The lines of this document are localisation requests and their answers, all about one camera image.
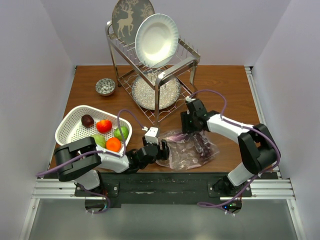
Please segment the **purple fake eggplant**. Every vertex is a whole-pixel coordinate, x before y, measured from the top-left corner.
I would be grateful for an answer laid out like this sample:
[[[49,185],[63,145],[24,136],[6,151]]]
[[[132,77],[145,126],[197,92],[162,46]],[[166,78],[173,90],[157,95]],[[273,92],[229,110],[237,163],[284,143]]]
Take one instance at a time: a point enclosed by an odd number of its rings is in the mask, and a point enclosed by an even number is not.
[[[167,136],[165,140],[168,142],[179,143],[179,142],[183,142],[186,139],[186,137],[187,137],[187,134],[179,133],[179,134]]]

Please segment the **clear zip top bag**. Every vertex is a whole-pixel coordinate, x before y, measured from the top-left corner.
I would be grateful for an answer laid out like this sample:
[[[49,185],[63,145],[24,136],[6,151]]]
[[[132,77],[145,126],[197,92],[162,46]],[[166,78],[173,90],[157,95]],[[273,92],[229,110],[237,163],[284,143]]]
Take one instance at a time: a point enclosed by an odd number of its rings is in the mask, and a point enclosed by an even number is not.
[[[182,133],[179,129],[170,130],[159,135],[160,140],[166,137]],[[169,148],[169,157],[167,160],[157,160],[156,164],[162,167],[172,169],[174,171],[185,171],[202,167],[203,165],[213,161],[220,153],[218,147],[209,139],[205,131],[194,133],[184,133],[187,135],[182,142],[167,141]],[[200,148],[196,139],[197,135],[201,135],[203,139],[208,141],[213,150],[211,157],[202,159],[200,156]]]

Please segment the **red fake grape bunch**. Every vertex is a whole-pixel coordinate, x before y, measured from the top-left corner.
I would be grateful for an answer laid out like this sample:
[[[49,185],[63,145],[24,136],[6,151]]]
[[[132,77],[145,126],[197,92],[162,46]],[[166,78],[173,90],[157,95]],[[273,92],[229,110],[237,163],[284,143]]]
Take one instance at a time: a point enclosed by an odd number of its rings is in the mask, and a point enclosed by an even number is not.
[[[199,145],[199,154],[203,160],[210,158],[213,154],[211,144],[202,138],[201,135],[196,136],[196,140]]]

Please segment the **fake orange fruit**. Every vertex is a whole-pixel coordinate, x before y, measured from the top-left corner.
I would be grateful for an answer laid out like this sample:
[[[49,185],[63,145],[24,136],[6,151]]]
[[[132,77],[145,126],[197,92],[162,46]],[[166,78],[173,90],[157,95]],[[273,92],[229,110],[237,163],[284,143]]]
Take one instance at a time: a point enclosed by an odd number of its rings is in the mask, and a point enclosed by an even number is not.
[[[118,138],[112,137],[106,141],[105,147],[109,151],[118,153],[122,148],[122,143]]]

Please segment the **small green fake vegetable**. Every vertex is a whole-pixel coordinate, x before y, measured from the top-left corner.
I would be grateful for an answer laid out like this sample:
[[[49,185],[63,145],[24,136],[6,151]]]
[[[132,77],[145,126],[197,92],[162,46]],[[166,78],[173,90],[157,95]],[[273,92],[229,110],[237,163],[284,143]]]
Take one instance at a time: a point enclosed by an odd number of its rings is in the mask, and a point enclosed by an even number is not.
[[[117,127],[114,132],[113,132],[113,135],[115,138],[117,138],[118,140],[120,141],[124,141],[128,138],[129,136],[129,129],[126,127],[126,126],[121,126],[120,128]]]

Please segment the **green fake cabbage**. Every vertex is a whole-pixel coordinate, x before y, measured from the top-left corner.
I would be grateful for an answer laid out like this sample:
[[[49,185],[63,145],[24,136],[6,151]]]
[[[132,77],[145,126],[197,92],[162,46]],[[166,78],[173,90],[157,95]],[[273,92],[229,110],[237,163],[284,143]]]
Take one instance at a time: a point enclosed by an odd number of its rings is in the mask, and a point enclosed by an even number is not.
[[[101,135],[101,134],[93,134],[93,135],[91,135],[91,137],[94,138],[95,143],[98,146],[100,146],[102,148],[106,147],[106,139],[105,139],[105,137],[103,135]]]

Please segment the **orange fake tomato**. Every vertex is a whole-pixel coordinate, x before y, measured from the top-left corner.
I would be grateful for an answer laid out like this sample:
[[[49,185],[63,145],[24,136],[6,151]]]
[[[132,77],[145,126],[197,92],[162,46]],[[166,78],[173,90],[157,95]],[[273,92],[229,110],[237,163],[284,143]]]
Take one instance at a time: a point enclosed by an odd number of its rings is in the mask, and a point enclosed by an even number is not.
[[[103,119],[96,123],[96,129],[99,133],[105,134],[112,130],[113,124],[110,120]]]

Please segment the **dark red fake fruit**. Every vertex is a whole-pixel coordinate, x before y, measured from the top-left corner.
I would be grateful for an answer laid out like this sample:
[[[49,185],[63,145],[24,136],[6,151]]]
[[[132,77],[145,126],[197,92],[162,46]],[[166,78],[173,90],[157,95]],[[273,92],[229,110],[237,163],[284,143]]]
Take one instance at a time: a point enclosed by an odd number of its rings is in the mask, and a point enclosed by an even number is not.
[[[85,114],[81,117],[81,123],[85,128],[91,128],[95,121],[89,114]]]

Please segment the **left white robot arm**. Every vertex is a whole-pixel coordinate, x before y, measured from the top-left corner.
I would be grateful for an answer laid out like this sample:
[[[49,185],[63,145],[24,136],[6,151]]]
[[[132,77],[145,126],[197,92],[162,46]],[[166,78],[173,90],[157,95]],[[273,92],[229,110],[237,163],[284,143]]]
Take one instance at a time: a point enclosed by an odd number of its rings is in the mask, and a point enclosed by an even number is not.
[[[57,176],[61,182],[75,181],[92,196],[99,196],[104,190],[95,168],[103,168],[120,174],[133,174],[157,160],[168,160],[170,149],[166,140],[148,143],[142,138],[143,147],[119,153],[105,152],[94,143],[93,137],[85,137],[54,150]]]

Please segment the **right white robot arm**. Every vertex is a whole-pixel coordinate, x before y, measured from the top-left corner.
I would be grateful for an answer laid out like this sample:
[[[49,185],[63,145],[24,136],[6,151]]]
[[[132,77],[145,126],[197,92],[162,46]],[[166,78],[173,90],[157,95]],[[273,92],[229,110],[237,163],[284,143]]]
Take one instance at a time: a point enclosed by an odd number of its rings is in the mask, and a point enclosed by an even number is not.
[[[203,102],[187,97],[187,111],[180,114],[182,132],[211,132],[226,137],[238,144],[241,163],[212,185],[213,191],[233,197],[241,185],[277,162],[280,151],[267,126],[250,125],[222,116],[217,111],[207,111]]]

